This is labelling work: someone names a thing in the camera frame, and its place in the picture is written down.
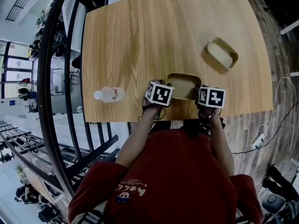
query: wooden tray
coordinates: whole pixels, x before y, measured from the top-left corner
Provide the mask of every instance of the wooden tray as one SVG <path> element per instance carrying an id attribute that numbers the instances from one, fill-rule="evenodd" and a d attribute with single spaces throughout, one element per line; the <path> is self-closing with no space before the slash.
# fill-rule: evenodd
<path id="1" fill-rule="evenodd" d="M 186 73 L 170 73 L 166 78 L 166 83 L 174 87 L 172 98 L 183 100 L 195 100 L 195 87 L 201 86 L 201 79 L 198 76 Z"/>
<path id="2" fill-rule="evenodd" d="M 239 59 L 238 54 L 224 40 L 214 38 L 207 46 L 208 54 L 213 56 L 220 64 L 227 69 L 232 69 Z"/>

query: wooden floor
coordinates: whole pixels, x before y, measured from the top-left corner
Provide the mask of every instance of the wooden floor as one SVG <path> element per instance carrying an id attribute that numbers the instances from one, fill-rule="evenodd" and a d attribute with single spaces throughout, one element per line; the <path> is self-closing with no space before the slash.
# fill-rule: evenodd
<path id="1" fill-rule="evenodd" d="M 298 50 L 297 40 L 292 32 L 281 36 L 279 31 L 281 28 L 274 19 L 271 10 L 265 9 L 267 5 L 263 0 L 249 0 L 256 17 L 261 26 L 261 30 L 266 42 L 269 54 L 272 83 L 273 98 L 275 96 L 275 88 L 279 79 L 289 76 L 290 72 L 299 71 L 298 66 Z M 292 82 L 296 87 L 299 95 L 299 79 L 292 78 Z M 294 105 L 295 96 L 293 94 L 292 85 L 286 79 L 281 81 L 277 91 L 277 100 L 274 107 L 271 126 L 266 136 L 265 142 L 268 142 L 278 129 L 279 123 Z M 299 161 L 299 132 L 298 132 L 298 107 L 295 107 L 295 134 L 291 150 L 292 140 L 292 112 L 285 119 L 277 135 L 265 148 L 256 150 L 247 154 L 235 154 L 235 174 L 248 174 L 254 179 L 256 188 L 263 180 L 266 169 L 271 165 L 277 165 L 284 177 L 291 181 L 296 174 L 296 167 L 289 161 L 290 156 Z M 251 140 L 254 137 L 258 126 L 261 123 L 268 125 L 271 111 L 253 113 L 247 115 L 227 117 L 224 123 L 225 133 L 229 146 L 233 153 L 251 150 Z M 257 192 L 258 198 L 262 201 L 268 192 Z"/>

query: window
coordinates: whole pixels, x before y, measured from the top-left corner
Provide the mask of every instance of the window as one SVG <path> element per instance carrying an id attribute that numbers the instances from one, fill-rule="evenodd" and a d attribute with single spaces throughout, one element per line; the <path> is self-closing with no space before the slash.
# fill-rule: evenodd
<path id="1" fill-rule="evenodd" d="M 32 78 L 32 61 L 28 46 L 0 41 L 1 98 L 18 97 L 17 82 Z"/>

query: bottle label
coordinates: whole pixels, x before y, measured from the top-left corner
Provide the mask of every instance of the bottle label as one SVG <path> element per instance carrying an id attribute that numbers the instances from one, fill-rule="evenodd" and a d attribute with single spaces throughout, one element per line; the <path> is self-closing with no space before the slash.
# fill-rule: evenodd
<path id="1" fill-rule="evenodd" d="M 113 95 L 111 97 L 111 100 L 112 102 L 116 100 L 117 96 L 118 96 L 118 93 L 117 93 L 117 90 L 113 87 L 111 87 L 112 91 L 113 91 Z"/>

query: red shirt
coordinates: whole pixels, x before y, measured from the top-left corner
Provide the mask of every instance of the red shirt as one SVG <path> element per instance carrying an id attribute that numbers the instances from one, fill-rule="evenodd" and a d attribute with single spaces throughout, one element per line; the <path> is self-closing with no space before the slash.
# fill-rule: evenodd
<path id="1" fill-rule="evenodd" d="M 249 221 L 263 220 L 252 178 L 227 177 L 210 139 L 184 130 L 150 134 L 130 169 L 93 164 L 70 202 L 70 223 L 106 200 L 106 224 L 235 223 L 237 207 Z"/>

